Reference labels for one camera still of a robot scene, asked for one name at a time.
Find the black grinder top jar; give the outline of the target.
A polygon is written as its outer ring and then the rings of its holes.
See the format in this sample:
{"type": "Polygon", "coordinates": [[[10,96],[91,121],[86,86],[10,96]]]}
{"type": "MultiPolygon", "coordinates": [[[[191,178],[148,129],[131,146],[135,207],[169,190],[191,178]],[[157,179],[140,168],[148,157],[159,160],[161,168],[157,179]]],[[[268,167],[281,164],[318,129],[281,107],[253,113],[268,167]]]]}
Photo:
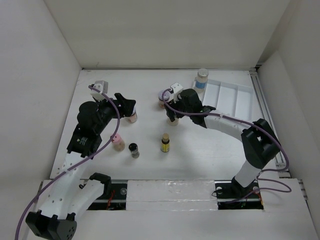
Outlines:
{"type": "Polygon", "coordinates": [[[178,118],[174,118],[174,120],[171,120],[169,117],[167,118],[167,123],[170,126],[177,126],[179,124],[179,119],[178,118]]]}

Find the red label spice jar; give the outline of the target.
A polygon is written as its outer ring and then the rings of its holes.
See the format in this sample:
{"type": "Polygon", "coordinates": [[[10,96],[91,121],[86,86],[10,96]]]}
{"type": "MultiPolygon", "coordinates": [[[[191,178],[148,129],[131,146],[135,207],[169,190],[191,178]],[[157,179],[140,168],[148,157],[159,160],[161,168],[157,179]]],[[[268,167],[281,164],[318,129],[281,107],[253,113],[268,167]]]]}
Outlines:
{"type": "Polygon", "coordinates": [[[158,93],[158,106],[162,109],[165,109],[165,102],[169,102],[171,100],[170,91],[161,90],[158,93]]]}
{"type": "Polygon", "coordinates": [[[136,108],[133,108],[132,114],[126,118],[127,122],[130,124],[133,124],[137,121],[138,117],[137,117],[137,111],[136,108]]]}

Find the blue label silver lid jar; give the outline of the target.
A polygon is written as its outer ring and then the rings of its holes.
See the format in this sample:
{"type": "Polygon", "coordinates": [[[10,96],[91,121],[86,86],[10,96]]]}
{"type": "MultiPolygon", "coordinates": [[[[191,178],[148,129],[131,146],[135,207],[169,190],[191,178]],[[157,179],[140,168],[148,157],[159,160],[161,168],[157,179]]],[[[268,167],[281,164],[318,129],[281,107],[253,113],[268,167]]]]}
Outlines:
{"type": "Polygon", "coordinates": [[[204,90],[209,77],[209,71],[206,68],[201,68],[197,71],[197,76],[195,78],[195,87],[198,90],[204,90]]]}

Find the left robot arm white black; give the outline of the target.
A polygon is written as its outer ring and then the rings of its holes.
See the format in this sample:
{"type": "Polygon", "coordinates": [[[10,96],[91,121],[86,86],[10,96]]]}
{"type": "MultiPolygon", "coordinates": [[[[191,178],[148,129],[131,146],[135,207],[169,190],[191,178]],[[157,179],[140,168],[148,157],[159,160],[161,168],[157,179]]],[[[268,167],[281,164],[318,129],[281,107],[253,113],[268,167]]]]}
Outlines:
{"type": "Polygon", "coordinates": [[[130,117],[136,101],[115,93],[115,99],[102,92],[94,101],[80,105],[77,125],[67,146],[64,163],[46,201],[36,212],[30,211],[25,219],[30,230],[45,240],[71,240],[77,229],[77,221],[98,198],[111,194],[111,177],[93,173],[83,188],[80,179],[102,143],[101,133],[112,119],[130,117]]]}

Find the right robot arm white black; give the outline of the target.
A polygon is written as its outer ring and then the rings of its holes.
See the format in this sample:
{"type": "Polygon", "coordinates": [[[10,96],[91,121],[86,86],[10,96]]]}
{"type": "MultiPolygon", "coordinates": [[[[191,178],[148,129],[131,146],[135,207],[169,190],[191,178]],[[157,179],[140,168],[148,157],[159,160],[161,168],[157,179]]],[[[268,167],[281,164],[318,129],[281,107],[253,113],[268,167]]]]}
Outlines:
{"type": "Polygon", "coordinates": [[[225,115],[214,106],[204,105],[192,88],[168,88],[164,93],[169,94],[163,102],[171,122],[186,116],[198,126],[219,131],[242,143],[245,162],[232,178],[229,190],[233,199],[248,196],[265,166],[282,150],[269,123],[262,118],[248,122],[225,115]]]}

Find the yellow label cork bottle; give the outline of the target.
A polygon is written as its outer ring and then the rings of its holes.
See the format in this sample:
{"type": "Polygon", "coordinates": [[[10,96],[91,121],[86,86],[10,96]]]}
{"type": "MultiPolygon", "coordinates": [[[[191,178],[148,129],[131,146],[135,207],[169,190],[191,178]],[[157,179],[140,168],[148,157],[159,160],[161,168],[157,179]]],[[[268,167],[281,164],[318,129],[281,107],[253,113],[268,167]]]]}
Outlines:
{"type": "Polygon", "coordinates": [[[169,152],[170,150],[170,137],[168,133],[164,133],[161,139],[161,151],[164,153],[169,152]]]}

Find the pink lid spice bottle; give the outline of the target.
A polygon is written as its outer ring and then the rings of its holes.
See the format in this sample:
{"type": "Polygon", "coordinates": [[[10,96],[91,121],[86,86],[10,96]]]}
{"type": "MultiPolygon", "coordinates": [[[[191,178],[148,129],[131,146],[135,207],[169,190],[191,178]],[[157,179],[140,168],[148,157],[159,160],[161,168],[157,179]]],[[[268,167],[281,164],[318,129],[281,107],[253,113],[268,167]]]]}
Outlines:
{"type": "Polygon", "coordinates": [[[115,151],[121,152],[125,149],[125,142],[118,133],[114,135],[111,142],[115,151]]]}

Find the small black lid bottle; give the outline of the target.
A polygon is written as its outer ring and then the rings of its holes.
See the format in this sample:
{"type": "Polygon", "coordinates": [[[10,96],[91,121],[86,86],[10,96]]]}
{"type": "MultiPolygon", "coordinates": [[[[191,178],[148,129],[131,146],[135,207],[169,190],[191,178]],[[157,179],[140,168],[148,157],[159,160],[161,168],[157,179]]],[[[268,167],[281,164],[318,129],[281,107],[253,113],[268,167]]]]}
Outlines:
{"type": "Polygon", "coordinates": [[[136,143],[130,143],[129,146],[128,146],[128,149],[130,151],[130,154],[133,158],[138,158],[140,156],[140,152],[139,152],[139,149],[138,149],[138,145],[136,143]]]}

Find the white divided organizer tray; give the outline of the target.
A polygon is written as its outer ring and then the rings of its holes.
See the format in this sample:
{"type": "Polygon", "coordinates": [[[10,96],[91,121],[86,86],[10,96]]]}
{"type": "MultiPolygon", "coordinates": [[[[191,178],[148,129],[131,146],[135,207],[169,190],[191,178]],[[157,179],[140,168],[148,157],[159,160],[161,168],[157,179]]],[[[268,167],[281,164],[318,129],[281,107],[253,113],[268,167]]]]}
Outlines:
{"type": "Polygon", "coordinates": [[[193,89],[203,105],[215,107],[230,117],[250,121],[253,116],[254,89],[245,83],[226,81],[224,78],[210,77],[203,89],[193,89]]]}

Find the black mounting rail base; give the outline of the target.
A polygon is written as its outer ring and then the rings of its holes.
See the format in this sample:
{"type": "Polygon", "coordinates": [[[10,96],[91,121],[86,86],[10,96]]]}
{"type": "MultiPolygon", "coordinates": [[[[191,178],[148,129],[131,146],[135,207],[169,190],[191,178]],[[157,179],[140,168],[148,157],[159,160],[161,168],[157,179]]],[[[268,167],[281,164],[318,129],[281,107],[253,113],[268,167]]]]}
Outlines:
{"type": "Polygon", "coordinates": [[[234,202],[228,181],[114,180],[109,196],[90,206],[91,211],[216,211],[263,210],[262,198],[252,194],[234,202]]]}

